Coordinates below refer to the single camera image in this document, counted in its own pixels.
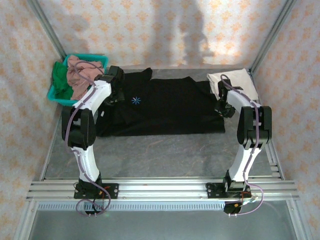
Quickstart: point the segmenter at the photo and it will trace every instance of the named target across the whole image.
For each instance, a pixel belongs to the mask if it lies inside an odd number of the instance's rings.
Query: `teal basket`
[[[77,53],[76,54],[69,54],[64,59],[64,61],[62,63],[63,65],[68,66],[68,58],[71,55],[77,56],[80,60],[83,60],[83,61],[101,62],[103,65],[104,73],[107,73],[108,58],[106,56],[94,55],[94,54],[77,54]],[[47,96],[50,101],[57,102],[63,106],[72,106],[73,104],[78,102],[78,100],[58,99],[55,97],[55,95],[56,95],[55,87],[52,85],[49,90],[48,96]]]

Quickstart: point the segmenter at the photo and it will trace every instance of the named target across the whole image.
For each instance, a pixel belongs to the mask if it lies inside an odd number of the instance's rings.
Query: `floral wall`
[[[248,68],[285,0],[39,2],[67,53],[136,68]]]
[[[25,0],[0,1],[0,42],[0,239],[10,240],[57,122],[46,96],[59,56]]]
[[[254,81],[273,111],[285,177],[297,181],[314,239],[320,233],[320,4],[298,0]]]

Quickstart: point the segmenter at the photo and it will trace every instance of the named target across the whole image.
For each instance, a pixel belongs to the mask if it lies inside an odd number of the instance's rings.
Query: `beige garment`
[[[80,100],[88,91],[90,83],[80,77],[75,71],[75,64],[80,60],[77,56],[71,55],[68,58],[68,72],[66,73],[66,79],[68,84],[73,89],[73,95],[71,100]],[[91,61],[92,64],[96,65],[102,72],[104,72],[103,65],[100,61]],[[95,80],[95,77],[99,74],[102,74],[98,68],[95,68],[89,63],[79,63],[76,68],[78,69],[80,75],[90,79],[91,81]]]

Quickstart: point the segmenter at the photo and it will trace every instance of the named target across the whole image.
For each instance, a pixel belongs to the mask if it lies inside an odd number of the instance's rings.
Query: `purple cable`
[[[250,156],[249,156],[249,159],[248,159],[248,162],[246,163],[245,167],[244,167],[244,170],[243,170],[243,179],[244,179],[244,183],[247,184],[248,186],[250,187],[256,187],[258,188],[260,191],[261,191],[261,201],[259,203],[259,205],[254,208],[253,210],[251,211],[248,211],[248,212],[243,212],[243,213],[238,213],[238,214],[230,214],[230,216],[241,216],[241,215],[246,215],[246,214],[250,214],[250,213],[253,213],[254,211],[256,211],[258,208],[260,208],[260,206],[262,205],[262,203],[264,202],[264,191],[263,189],[258,186],[258,185],[255,185],[255,184],[250,184],[248,183],[248,181],[246,180],[246,172],[248,170],[248,167],[252,161],[252,158],[253,158],[253,154],[255,153],[255,150],[256,148],[258,147],[258,144],[259,144],[259,110],[258,110],[258,107],[257,105],[254,103],[254,101],[252,101],[247,95],[245,95],[243,92],[240,92],[239,90],[235,89],[233,86],[229,85],[228,83],[225,82],[225,80],[223,79],[223,77],[226,77],[227,80],[230,80],[230,78],[225,75],[225,74],[221,74],[220,76],[220,79],[221,81],[223,82],[224,85],[226,85],[228,88],[232,89],[233,91],[235,91],[236,93],[240,94],[241,96],[243,96],[246,100],[249,101],[249,103],[254,107],[254,111],[255,111],[255,139],[256,139],[256,142],[255,142],[255,145],[252,149],[252,151],[250,152]]]
[[[70,151],[69,151],[69,146],[68,146],[68,139],[69,139],[69,133],[70,133],[70,128],[71,128],[71,124],[72,124],[72,122],[73,122],[73,119],[75,118],[75,115],[77,114],[78,110],[92,97],[92,95],[93,95],[93,94],[96,92],[96,90],[97,90],[97,85],[96,85],[96,83],[95,83],[94,81],[92,81],[91,79],[89,79],[89,78],[87,78],[87,77],[85,77],[85,76],[83,76],[83,75],[81,75],[81,74],[79,73],[79,71],[78,71],[78,69],[77,69],[77,65],[80,64],[80,63],[90,64],[90,65],[94,66],[95,68],[99,69],[100,72],[101,72],[102,74],[104,74],[104,72],[103,72],[99,67],[97,67],[96,65],[94,65],[93,63],[88,62],[88,61],[78,61],[78,62],[73,66],[75,73],[76,73],[79,77],[81,77],[81,78],[85,79],[86,81],[88,81],[88,82],[93,86],[93,87],[92,87],[92,88],[93,88],[93,91],[89,94],[89,96],[87,96],[87,97],[76,107],[76,109],[75,109],[75,110],[73,111],[73,113],[71,114],[71,117],[70,117],[70,119],[69,119],[68,125],[67,125],[67,127],[66,127],[65,140],[64,140],[65,146],[66,146],[66,148],[67,148],[67,152],[68,152],[68,153],[70,153]],[[80,204],[81,202],[83,202],[83,201],[86,201],[86,202],[92,203],[92,204],[95,205],[97,208],[101,209],[101,211],[100,211],[99,213],[95,213],[95,214],[94,214],[95,216],[98,216],[98,215],[100,215],[100,214],[103,214],[103,213],[107,210],[107,208],[110,206],[110,203],[111,203],[111,196],[110,196],[110,194],[108,193],[108,191],[107,191],[106,189],[104,189],[103,187],[101,187],[100,185],[98,185],[98,184],[96,184],[94,181],[92,181],[92,180],[88,177],[88,175],[85,173],[85,170],[84,170],[84,168],[83,168],[83,166],[82,166],[82,164],[81,164],[80,152],[79,152],[78,150],[72,150],[71,152],[76,154],[79,168],[80,168],[80,170],[81,170],[81,173],[84,175],[84,177],[85,177],[92,185],[94,185],[95,187],[101,189],[101,190],[107,195],[107,197],[108,197],[108,204],[107,204],[106,207],[104,207],[104,202],[103,202],[103,200],[102,200],[102,207],[101,207],[101,206],[99,206],[98,204],[96,204],[95,202],[91,201],[90,199],[81,199],[81,200],[78,201],[78,203],[75,205],[75,210],[77,211],[77,213],[79,213],[79,214],[82,215],[82,216],[90,217],[91,214],[89,214],[89,215],[83,214],[82,212],[80,212],[80,211],[78,210],[79,204]]]

